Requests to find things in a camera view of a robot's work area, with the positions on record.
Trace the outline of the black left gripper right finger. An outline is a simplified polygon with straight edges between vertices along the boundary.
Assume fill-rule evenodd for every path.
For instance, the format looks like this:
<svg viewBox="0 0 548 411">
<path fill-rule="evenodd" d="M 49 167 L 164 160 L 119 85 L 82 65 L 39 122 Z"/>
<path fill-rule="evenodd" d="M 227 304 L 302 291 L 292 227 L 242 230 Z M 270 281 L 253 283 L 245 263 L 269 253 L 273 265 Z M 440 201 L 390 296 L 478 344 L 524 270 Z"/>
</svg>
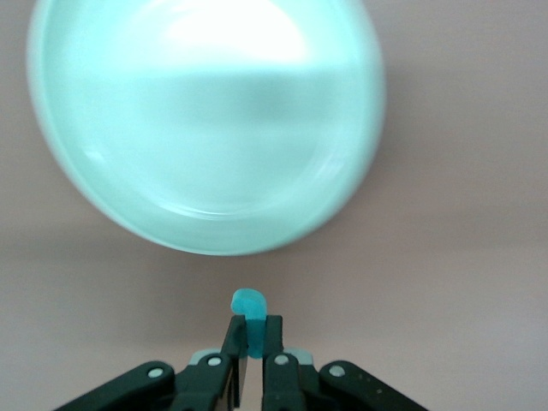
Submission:
<svg viewBox="0 0 548 411">
<path fill-rule="evenodd" d="M 346 360 L 317 369 L 312 355 L 283 346 L 283 318 L 265 321 L 261 411 L 428 411 Z"/>
</svg>

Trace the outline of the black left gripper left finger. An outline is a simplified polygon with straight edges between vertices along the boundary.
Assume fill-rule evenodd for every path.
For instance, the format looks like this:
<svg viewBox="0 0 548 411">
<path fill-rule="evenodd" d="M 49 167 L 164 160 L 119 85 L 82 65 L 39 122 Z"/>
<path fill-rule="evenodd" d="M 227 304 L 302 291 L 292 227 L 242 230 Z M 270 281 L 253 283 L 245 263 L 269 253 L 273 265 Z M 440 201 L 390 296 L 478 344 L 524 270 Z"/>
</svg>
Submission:
<svg viewBox="0 0 548 411">
<path fill-rule="evenodd" d="M 241 405 L 246 361 L 247 324 L 235 315 L 223 346 L 195 353 L 182 371 L 149 361 L 54 411 L 234 411 Z"/>
</svg>

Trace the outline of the teal foam letter r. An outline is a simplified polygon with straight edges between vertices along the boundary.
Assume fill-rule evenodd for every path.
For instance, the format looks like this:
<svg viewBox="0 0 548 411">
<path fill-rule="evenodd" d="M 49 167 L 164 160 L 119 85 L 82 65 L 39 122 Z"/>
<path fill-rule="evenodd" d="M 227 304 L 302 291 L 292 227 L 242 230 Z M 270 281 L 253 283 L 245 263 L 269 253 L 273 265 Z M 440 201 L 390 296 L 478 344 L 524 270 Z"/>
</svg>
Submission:
<svg viewBox="0 0 548 411">
<path fill-rule="evenodd" d="M 267 302 L 256 289 L 238 289 L 232 296 L 233 314 L 243 316 L 247 327 L 247 356 L 260 359 L 265 344 Z"/>
</svg>

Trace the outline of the brown table cover sheet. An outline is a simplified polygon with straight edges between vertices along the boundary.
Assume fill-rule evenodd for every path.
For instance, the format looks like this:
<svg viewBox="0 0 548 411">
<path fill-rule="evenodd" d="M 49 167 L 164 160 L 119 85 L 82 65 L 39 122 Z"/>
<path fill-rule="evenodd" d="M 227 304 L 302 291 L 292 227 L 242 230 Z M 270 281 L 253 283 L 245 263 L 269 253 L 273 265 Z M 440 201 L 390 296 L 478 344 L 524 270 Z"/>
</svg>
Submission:
<svg viewBox="0 0 548 411">
<path fill-rule="evenodd" d="M 27 94 L 34 0 L 0 0 L 0 411 L 52 411 L 222 343 L 260 290 L 290 347 L 431 411 L 548 411 L 548 0 L 365 0 L 375 163 L 322 229 L 225 258 L 145 241 L 52 159 Z"/>
</svg>

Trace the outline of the pale green round plate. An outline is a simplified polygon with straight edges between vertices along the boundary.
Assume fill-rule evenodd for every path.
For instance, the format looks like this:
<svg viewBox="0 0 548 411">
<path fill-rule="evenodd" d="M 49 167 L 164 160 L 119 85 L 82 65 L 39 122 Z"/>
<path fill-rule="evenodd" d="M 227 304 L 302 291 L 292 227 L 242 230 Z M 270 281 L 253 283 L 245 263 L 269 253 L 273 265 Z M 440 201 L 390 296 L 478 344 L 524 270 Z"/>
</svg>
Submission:
<svg viewBox="0 0 548 411">
<path fill-rule="evenodd" d="M 364 0 L 36 0 L 27 72 L 76 188 L 191 253 L 316 230 L 360 186 L 384 122 Z"/>
</svg>

